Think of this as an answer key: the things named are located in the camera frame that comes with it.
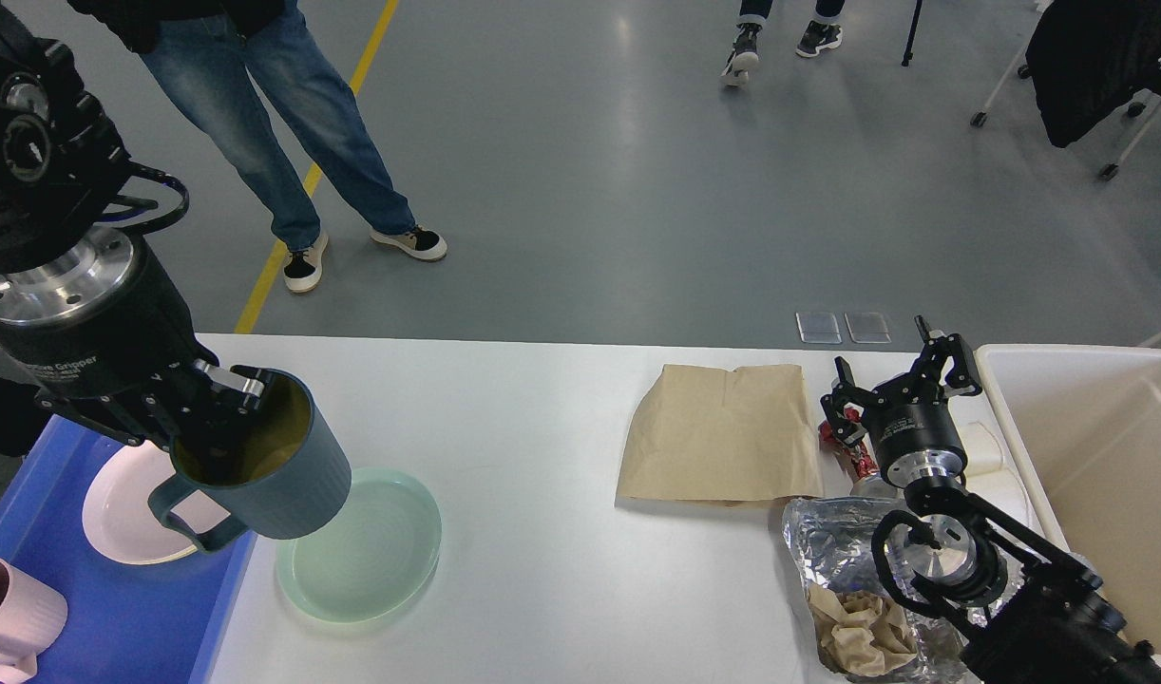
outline mug handle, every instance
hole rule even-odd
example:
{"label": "mug handle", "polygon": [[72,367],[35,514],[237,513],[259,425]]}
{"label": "mug handle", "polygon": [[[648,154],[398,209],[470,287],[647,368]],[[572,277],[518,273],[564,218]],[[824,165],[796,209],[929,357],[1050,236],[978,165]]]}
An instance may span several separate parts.
{"label": "mug handle", "polygon": [[36,654],[14,657],[6,650],[0,650],[0,682],[2,684],[22,684],[36,676]]}
{"label": "mug handle", "polygon": [[199,533],[193,530],[185,523],[185,519],[175,514],[173,509],[194,492],[196,492],[196,487],[190,484],[190,482],[178,475],[172,475],[167,477],[166,482],[154,487],[153,492],[150,492],[147,501],[150,503],[150,512],[154,514],[156,519],[159,519],[160,525],[167,530],[181,533],[196,546],[197,550],[203,550],[207,554],[221,550],[230,541],[237,540],[240,534],[247,531],[247,526],[233,514],[228,516],[222,523],[214,525],[208,532]]}

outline pink mug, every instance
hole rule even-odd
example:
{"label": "pink mug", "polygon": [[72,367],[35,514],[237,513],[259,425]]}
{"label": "pink mug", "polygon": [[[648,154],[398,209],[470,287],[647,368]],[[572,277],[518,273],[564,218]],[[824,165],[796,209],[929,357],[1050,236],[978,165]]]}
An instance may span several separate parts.
{"label": "pink mug", "polygon": [[0,682],[36,676],[36,656],[52,646],[67,614],[65,598],[50,585],[0,559]]}

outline crumpled paper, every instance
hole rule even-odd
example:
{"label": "crumpled paper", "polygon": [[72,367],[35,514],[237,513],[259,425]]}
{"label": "crumpled paper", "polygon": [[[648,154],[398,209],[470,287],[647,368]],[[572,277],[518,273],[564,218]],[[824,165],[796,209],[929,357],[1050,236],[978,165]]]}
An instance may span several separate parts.
{"label": "crumpled paper", "polygon": [[918,653],[906,611],[892,598],[863,590],[836,593],[813,584],[809,609],[821,648],[851,675],[886,675]]}
{"label": "crumpled paper", "polygon": [[666,365],[635,409],[619,496],[772,506],[820,497],[816,429],[798,365]]}

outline yellow floor line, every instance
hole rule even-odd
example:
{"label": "yellow floor line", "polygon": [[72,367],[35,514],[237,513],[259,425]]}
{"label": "yellow floor line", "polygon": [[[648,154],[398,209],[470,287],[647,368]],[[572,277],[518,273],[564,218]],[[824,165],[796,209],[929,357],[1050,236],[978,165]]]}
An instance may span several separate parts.
{"label": "yellow floor line", "polygon": [[[374,63],[374,55],[377,52],[377,46],[382,43],[382,36],[385,35],[385,27],[390,26],[390,17],[395,16],[395,8],[399,6],[399,0],[385,0],[385,6],[382,8],[382,16],[377,19],[377,26],[374,27],[374,33],[369,36],[369,42],[365,44],[365,52],[360,56],[360,60],[356,62],[356,69],[353,70],[353,75],[348,81],[348,87],[352,87],[352,92],[360,92],[360,87],[365,82],[365,77],[369,73],[369,66]],[[307,172],[307,178],[302,181],[302,187],[307,189],[307,194],[315,197],[315,190],[319,187],[319,180],[323,179],[323,172],[319,170],[319,165],[311,165],[311,170]],[[233,332],[240,334],[247,334],[255,327],[255,322],[259,321],[260,309],[264,309],[265,301],[268,300],[268,293],[273,289],[273,283],[276,282],[276,275],[280,272],[281,261],[284,260],[284,243],[277,239],[276,244],[273,245],[272,253],[268,254],[268,260],[264,261],[264,269],[259,272],[259,280],[255,281],[255,286],[251,289],[251,296],[247,297],[247,304],[243,307],[243,315],[238,316],[238,323],[233,324]]]}

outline jeans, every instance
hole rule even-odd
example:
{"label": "jeans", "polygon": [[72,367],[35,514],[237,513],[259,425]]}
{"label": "jeans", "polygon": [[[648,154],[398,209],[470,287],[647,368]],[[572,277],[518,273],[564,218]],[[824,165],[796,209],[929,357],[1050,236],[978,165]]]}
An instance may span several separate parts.
{"label": "jeans", "polygon": [[319,235],[319,216],[273,134],[259,84],[298,143],[340,196],[373,229],[399,235],[416,225],[356,109],[348,84],[319,51],[297,0],[250,39],[226,14],[160,22],[154,51],[142,55],[159,87],[210,136],[243,182],[273,213],[272,231],[290,251]]}
{"label": "jeans", "polygon": [[[771,16],[771,5],[776,0],[741,0],[741,22],[756,23],[762,26],[766,17]],[[842,5],[845,0],[816,0],[816,13],[821,17],[837,17],[842,13]]]}

